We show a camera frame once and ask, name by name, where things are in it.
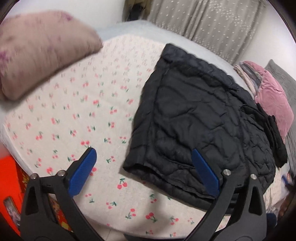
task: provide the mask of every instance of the white wall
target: white wall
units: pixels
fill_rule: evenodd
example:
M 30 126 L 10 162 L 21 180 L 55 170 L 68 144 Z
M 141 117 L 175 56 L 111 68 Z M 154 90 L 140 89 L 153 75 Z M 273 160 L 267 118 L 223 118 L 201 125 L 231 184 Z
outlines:
M 296 80 L 296 43 L 285 23 L 271 6 L 240 61 L 250 60 L 265 67 L 270 59 Z
M 93 28 L 104 28 L 122 21 L 124 0 L 20 0 L 8 16 L 60 9 L 69 12 Z

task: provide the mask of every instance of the white bed sheet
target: white bed sheet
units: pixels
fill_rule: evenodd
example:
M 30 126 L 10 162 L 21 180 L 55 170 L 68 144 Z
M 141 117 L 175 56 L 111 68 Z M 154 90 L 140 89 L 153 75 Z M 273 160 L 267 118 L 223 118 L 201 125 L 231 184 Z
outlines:
M 129 22 L 129 23 L 121 23 L 108 29 L 100 29 L 98 30 L 98 33 L 100 34 L 103 40 L 107 40 L 121 34 L 134 34 L 134 35 L 143 36 L 164 44 L 169 42 L 173 43 L 185 49 L 186 51 L 194 54 L 198 58 L 204 59 L 209 63 L 216 65 L 218 68 L 223 69 L 227 74 L 231 75 L 239 85 L 241 85 L 243 88 L 245 88 L 250 92 L 250 90 L 247 88 L 244 81 L 233 70 L 232 66 L 229 65 L 226 61 L 222 60 L 221 58 L 219 58 L 212 52 L 208 51 L 207 49 L 193 43 L 192 41 L 189 41 L 184 37 L 168 32 L 166 30 L 159 29 L 154 25 L 150 24 L 149 22 L 135 21 L 135 22 Z M 24 162 L 21 156 L 19 155 L 19 152 L 17 151 L 17 147 L 13 144 L 13 142 L 11 141 L 8 135 L 7 129 L 1 133 L 1 140 L 7 146 L 9 151 L 13 154 L 13 156 L 15 157 L 17 162 L 20 164 L 20 166 L 27 173 L 31 174 L 32 168 L 30 168 L 28 164 Z M 281 173 L 279 170 L 277 170 L 275 182 L 271 185 L 271 187 L 265 194 L 265 203 L 267 207 L 275 204 L 276 200 L 278 200 L 281 196 L 280 177 L 281 177 Z M 94 219 L 95 215 L 97 215 L 97 213 L 91 214 L 89 210 L 87 211 L 87 213 L 89 214 L 89 217 L 91 219 Z M 133 233 L 135 235 L 140 235 L 140 236 L 142 236 L 144 232 L 142 228 L 138 228 L 138 230 L 135 230 L 135 231 L 131 231 L 130 229 L 126 229 L 126 228 L 118 228 L 118 227 L 116 229 L 122 232 L 129 232 L 129 233 Z M 169 233 L 170 231 L 171 230 L 169 230 L 168 232 L 155 233 L 154 238 L 165 238 L 167 237 L 168 234 L 170 234 Z M 177 234 L 175 234 L 175 236 L 173 237 L 183 237 L 184 235 L 186 235 L 186 232 L 187 232 L 186 230 L 184 230 L 183 232 L 180 231 Z

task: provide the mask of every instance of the pink cushion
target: pink cushion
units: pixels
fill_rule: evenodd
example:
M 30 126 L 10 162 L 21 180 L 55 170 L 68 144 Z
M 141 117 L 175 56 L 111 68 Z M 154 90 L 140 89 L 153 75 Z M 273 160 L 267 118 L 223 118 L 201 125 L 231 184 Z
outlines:
M 283 88 L 263 67 L 251 61 L 244 62 L 252 66 L 262 76 L 255 102 L 259 103 L 268 115 L 275 116 L 279 132 L 285 142 L 285 137 L 294 120 L 294 114 Z
M 65 12 L 5 19 L 0 25 L 0 97 L 16 100 L 61 68 L 101 48 L 95 30 Z

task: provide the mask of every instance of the silver bolt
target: silver bolt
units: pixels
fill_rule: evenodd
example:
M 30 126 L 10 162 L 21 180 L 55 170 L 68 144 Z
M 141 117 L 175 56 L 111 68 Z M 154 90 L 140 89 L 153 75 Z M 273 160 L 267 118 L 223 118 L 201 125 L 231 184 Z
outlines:
M 231 175 L 231 171 L 228 170 L 228 169 L 224 169 L 223 170 L 223 174 L 226 175 L 226 176 L 230 176 Z
M 252 178 L 253 180 L 256 180 L 256 179 L 257 179 L 257 176 L 256 176 L 254 173 L 252 173 L 252 174 L 251 174 L 251 178 Z
M 37 173 L 33 173 L 33 174 L 30 176 L 31 179 L 36 179 L 37 177 L 39 177 Z
M 63 177 L 65 174 L 66 174 L 66 171 L 65 171 L 65 170 L 59 170 L 59 171 L 57 172 L 57 175 L 58 175 L 59 177 Z

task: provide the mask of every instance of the blue rubber pad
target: blue rubber pad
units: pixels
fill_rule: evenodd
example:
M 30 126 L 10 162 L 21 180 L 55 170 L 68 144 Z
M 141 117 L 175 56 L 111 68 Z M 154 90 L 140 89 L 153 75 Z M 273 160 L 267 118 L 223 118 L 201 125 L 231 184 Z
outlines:
M 191 160 L 208 194 L 217 198 L 220 194 L 220 186 L 213 170 L 196 149 L 192 151 Z
M 96 163 L 96 150 L 92 149 L 79 165 L 69 181 L 68 193 L 71 197 L 80 193 L 92 168 Z

